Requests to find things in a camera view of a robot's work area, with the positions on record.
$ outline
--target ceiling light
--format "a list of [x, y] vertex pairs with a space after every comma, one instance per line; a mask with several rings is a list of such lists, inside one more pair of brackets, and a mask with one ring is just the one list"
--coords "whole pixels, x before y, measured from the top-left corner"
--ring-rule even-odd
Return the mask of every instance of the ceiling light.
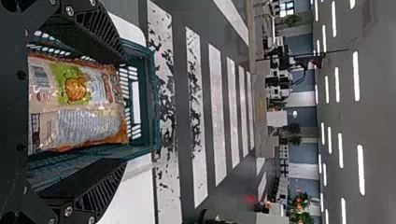
[[340, 79], [338, 76], [338, 67], [334, 69], [334, 79], [335, 79], [335, 102], [340, 102]]
[[349, 0], [349, 8], [352, 9], [356, 5], [356, 0]]
[[322, 134], [322, 145], [324, 146], [324, 144], [326, 143], [326, 139], [325, 139], [324, 123], [323, 122], [321, 122], [320, 128], [321, 128], [321, 134]]
[[318, 0], [315, 0], [315, 20], [319, 21]]
[[332, 154], [332, 128], [327, 127], [327, 137], [328, 137], [328, 147], [329, 147], [329, 154]]
[[320, 193], [320, 211], [323, 212], [324, 209], [323, 193]]
[[321, 174], [321, 156], [320, 156], [320, 154], [318, 156], [318, 159], [319, 159], [319, 173]]
[[326, 40], [326, 26], [322, 25], [322, 41], [323, 41], [323, 52], [327, 51], [327, 40]]
[[326, 163], [323, 163], [323, 185], [324, 185], [324, 187], [327, 186], [327, 168], [326, 168]]
[[342, 224], [347, 224], [347, 205], [344, 198], [341, 198], [341, 218]]
[[338, 134], [338, 159], [340, 161], [340, 168], [344, 168], [344, 150], [343, 150], [343, 135]]
[[359, 167], [359, 190], [361, 191], [361, 195], [364, 195], [366, 192], [364, 186], [364, 159], [363, 159], [363, 147], [358, 145], [358, 167]]
[[359, 78], [359, 58], [358, 52], [353, 52], [353, 83], [355, 89], [355, 101], [358, 102], [361, 99], [361, 83]]
[[335, 1], [332, 1], [332, 36], [337, 36], [337, 19], [335, 18]]
[[317, 103], [317, 105], [319, 104], [319, 93], [318, 93], [318, 85], [315, 85], [315, 102]]
[[326, 76], [324, 77], [324, 84], [326, 88], [326, 104], [330, 102], [330, 96], [329, 96], [329, 77]]
[[326, 224], [330, 224], [329, 223], [329, 210], [327, 210], [327, 209], [326, 209], [325, 217], [326, 217]]

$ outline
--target potted plant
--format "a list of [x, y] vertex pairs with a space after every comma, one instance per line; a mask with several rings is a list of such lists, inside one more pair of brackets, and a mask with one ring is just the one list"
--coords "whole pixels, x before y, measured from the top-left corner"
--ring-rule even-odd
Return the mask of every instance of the potted plant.
[[289, 15], [286, 19], [285, 19], [285, 23], [289, 26], [289, 27], [295, 27], [300, 25], [300, 23], [303, 21], [303, 18], [299, 17], [298, 15]]
[[300, 135], [293, 135], [289, 138], [289, 143], [292, 146], [299, 146], [303, 142], [303, 138]]
[[283, 127], [289, 133], [301, 133], [301, 127], [299, 123], [291, 123], [288, 126]]
[[290, 218], [290, 223], [295, 224], [314, 224], [315, 220], [309, 215], [309, 213], [294, 214]]

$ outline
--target plastic packaging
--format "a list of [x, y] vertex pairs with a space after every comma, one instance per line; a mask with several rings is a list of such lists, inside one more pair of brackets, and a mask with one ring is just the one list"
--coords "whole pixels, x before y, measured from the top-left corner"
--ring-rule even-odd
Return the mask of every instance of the plastic packaging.
[[31, 53], [28, 155], [128, 143], [120, 79], [113, 65]]

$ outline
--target screw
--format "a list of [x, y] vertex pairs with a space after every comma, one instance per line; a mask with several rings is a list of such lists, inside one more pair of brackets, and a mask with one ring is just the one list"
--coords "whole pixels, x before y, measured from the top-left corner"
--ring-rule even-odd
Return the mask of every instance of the screw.
[[72, 7], [66, 7], [66, 12], [68, 16], [74, 16], [74, 9]]
[[65, 217], [70, 217], [70, 215], [72, 215], [73, 213], [73, 208], [71, 206], [66, 207], [66, 209], [64, 209], [64, 216]]
[[95, 217], [90, 217], [90, 219], [88, 220], [88, 224], [93, 224], [95, 223]]
[[20, 80], [25, 80], [27, 78], [27, 75], [25, 72], [23, 72], [22, 70], [18, 71], [17, 76]]

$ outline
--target product label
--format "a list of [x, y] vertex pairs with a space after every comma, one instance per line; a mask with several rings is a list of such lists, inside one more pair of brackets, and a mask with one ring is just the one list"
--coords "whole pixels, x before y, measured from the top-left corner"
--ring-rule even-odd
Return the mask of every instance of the product label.
[[113, 110], [63, 110], [56, 117], [56, 125], [58, 147], [115, 135], [121, 119]]

